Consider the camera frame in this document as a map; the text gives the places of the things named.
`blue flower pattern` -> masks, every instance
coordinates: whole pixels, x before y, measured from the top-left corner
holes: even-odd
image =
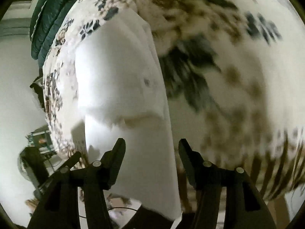
[[[119,12],[117,7],[111,7],[107,12],[106,16],[103,18],[105,21],[109,21],[112,17],[114,17]]]
[[[254,18],[252,13],[246,13],[246,19],[248,21],[248,28],[246,30],[253,39],[260,38],[262,35],[268,45],[270,45],[270,38],[273,39],[274,42],[276,41],[275,37],[280,40],[282,39],[281,34],[278,32],[278,29],[273,22],[267,22],[261,14],[258,14],[257,17],[258,21]]]
[[[95,30],[100,27],[100,20],[96,20],[93,24],[93,20],[89,23],[87,22],[83,25],[82,30],[80,31],[81,40],[84,40],[86,35],[92,34]]]
[[[97,0],[94,3],[94,6],[97,6],[98,7],[98,11],[101,11],[105,7],[106,2],[107,2],[107,0]]]
[[[175,98],[183,93],[196,112],[213,105],[208,84],[195,69],[221,71],[213,60],[214,56],[216,53],[203,34],[178,40],[168,55],[159,57],[167,97]]]

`black cable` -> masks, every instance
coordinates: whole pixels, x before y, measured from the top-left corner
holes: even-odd
[[[114,207],[114,208],[108,209],[108,211],[109,211],[109,210],[112,210],[112,209],[115,209],[115,208],[125,208],[125,209],[129,209],[129,210],[137,211],[136,209],[133,209],[133,208],[126,208],[126,207]]]
[[[129,210],[133,210],[133,211],[138,211],[138,210],[136,210],[136,209],[133,209],[133,208],[126,208],[126,207],[114,207],[114,208],[110,208],[110,209],[108,209],[108,211],[110,211],[110,210],[112,210],[112,209],[115,209],[115,208],[124,208],[124,209],[129,209]]]
[[[61,163],[62,163],[62,161],[63,161],[63,160],[61,160],[61,161],[60,161],[58,164],[56,164],[56,165],[54,165],[54,166],[53,166],[53,165],[48,166],[47,168],[52,168],[52,167],[54,168],[54,167],[58,166],[59,164],[61,164]]]

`floral bedding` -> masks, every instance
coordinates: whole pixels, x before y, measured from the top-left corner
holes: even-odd
[[[83,120],[77,110],[75,49],[130,7],[151,27],[174,145],[187,138],[205,160],[227,169],[242,166],[265,200],[301,185],[305,37],[303,23],[287,4],[283,0],[78,0],[43,66],[46,120],[56,151],[62,158],[80,151],[78,168],[87,164],[84,133],[75,130]],[[178,155],[176,159],[178,171],[183,172]],[[195,209],[191,187],[186,197],[184,207]]]

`bedsheet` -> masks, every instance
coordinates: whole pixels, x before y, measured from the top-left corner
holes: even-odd
[[[186,138],[205,160],[243,167],[265,200],[303,184],[305,35],[288,0],[78,0],[43,66],[58,154],[80,151],[78,168],[87,164],[75,49],[128,7],[151,27],[174,146]],[[191,187],[186,197],[195,209]]]

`white wall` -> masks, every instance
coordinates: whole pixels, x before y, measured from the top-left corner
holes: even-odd
[[[34,187],[17,168],[17,156],[27,146],[25,136],[46,124],[30,84],[39,68],[31,58],[29,36],[0,37],[0,203],[16,224],[27,226],[25,200]]]

